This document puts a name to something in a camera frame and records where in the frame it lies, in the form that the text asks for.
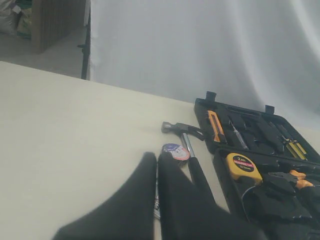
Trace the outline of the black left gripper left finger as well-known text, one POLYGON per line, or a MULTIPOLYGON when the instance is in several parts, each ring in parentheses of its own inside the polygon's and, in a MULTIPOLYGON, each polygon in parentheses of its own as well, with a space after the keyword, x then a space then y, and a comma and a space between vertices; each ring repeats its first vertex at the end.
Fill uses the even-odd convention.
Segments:
POLYGON ((152 240, 157 159, 145 152, 127 181, 104 203, 61 227, 55 240, 152 240))

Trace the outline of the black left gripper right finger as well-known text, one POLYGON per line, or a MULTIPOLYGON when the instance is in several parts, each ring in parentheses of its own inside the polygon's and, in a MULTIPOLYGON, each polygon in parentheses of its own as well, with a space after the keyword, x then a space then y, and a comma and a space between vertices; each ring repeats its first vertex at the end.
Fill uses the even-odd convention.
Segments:
POLYGON ((258 227, 238 218, 213 198, 197 158, 188 178, 169 152, 158 159, 161 236, 164 240, 265 240, 258 227))

